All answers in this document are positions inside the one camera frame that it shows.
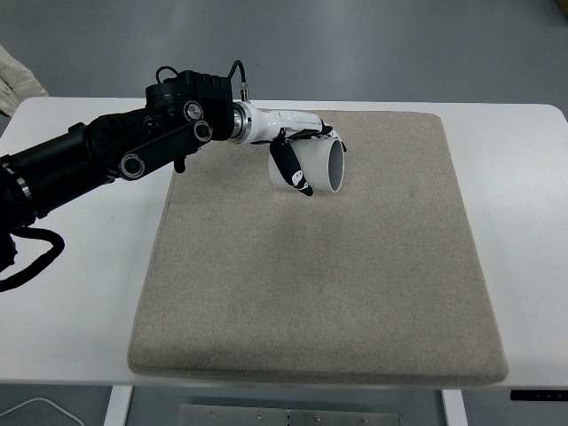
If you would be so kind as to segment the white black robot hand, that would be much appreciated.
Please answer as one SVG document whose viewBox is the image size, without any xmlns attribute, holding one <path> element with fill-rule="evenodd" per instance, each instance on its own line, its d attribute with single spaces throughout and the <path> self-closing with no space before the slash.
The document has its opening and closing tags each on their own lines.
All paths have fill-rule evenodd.
<svg viewBox="0 0 568 426">
<path fill-rule="evenodd" d="M 270 143 L 269 152 L 283 180 L 298 192 L 312 196 L 293 147 L 284 139 L 333 139 L 340 142 L 343 152 L 347 147 L 333 126 L 313 113 L 291 110 L 263 110 L 249 102 L 233 104 L 234 128 L 230 142 L 235 145 Z"/>
</svg>

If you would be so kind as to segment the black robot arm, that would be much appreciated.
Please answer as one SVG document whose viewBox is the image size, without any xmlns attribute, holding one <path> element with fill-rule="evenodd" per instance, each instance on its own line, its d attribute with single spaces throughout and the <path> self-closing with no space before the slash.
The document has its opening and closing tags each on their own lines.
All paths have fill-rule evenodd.
<svg viewBox="0 0 568 426">
<path fill-rule="evenodd" d="M 191 70 L 146 88 L 146 105 L 106 114 L 38 146 L 1 159 L 1 231 L 12 234 L 51 211 L 117 178 L 132 181 L 185 158 L 211 141 L 267 144 L 284 181 L 310 196 L 315 185 L 294 153 L 296 141 L 330 140 L 337 132 L 319 116 L 265 112 L 233 99 L 232 77 Z"/>
</svg>

